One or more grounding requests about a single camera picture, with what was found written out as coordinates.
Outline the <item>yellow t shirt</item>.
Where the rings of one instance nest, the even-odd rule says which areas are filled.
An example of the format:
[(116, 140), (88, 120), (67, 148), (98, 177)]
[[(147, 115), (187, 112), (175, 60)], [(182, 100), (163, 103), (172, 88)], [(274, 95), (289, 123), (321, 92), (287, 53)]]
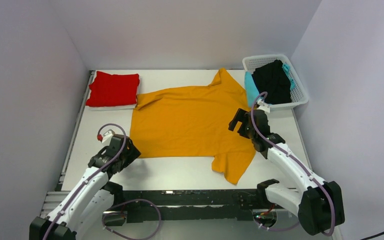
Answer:
[(129, 136), (143, 158), (213, 157), (212, 170), (235, 185), (256, 154), (249, 139), (229, 130), (239, 109), (249, 110), (245, 89), (221, 68), (206, 86), (138, 95)]

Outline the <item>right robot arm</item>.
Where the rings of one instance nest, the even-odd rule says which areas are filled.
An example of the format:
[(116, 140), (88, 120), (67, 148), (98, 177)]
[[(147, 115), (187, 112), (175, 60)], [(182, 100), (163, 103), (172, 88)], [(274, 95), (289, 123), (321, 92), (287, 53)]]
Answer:
[(263, 110), (239, 108), (230, 121), (233, 131), (251, 140), (254, 149), (274, 164), (293, 184), (291, 190), (279, 180), (269, 179), (256, 187), (255, 200), (262, 207), (281, 206), (297, 217), (298, 223), (311, 236), (331, 234), (345, 222), (341, 187), (318, 176), (291, 151), (286, 141), (271, 132), (268, 116)]

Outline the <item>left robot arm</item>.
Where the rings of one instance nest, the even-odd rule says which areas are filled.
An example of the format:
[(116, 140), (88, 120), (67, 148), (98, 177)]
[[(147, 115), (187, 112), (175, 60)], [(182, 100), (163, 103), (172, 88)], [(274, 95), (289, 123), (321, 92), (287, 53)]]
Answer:
[(110, 179), (141, 153), (122, 134), (108, 131), (107, 136), (100, 135), (99, 139), (104, 147), (90, 159), (74, 189), (47, 216), (32, 221), (30, 240), (79, 240), (104, 211), (117, 210), (123, 205), (123, 186)]

